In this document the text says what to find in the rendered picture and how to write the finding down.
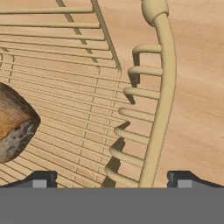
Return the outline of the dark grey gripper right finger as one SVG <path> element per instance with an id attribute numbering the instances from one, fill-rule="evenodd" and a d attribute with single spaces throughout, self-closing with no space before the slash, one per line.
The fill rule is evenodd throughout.
<path id="1" fill-rule="evenodd" d="M 196 188 L 202 186 L 223 188 L 223 185 L 201 179 L 191 171 L 168 171 L 167 179 L 168 188 Z"/>

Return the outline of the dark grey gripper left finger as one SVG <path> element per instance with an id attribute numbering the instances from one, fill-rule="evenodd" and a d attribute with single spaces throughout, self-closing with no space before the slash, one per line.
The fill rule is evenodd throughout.
<path id="1" fill-rule="evenodd" d="M 56 188 L 56 171 L 34 171 L 26 178 L 2 186 L 3 188 Z"/>

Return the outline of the brown bread loaf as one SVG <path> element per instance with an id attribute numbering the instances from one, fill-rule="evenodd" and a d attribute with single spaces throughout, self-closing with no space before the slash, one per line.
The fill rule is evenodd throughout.
<path id="1" fill-rule="evenodd" d="M 33 107 L 12 87 L 0 82 L 0 164 L 15 159 L 40 125 Z"/>

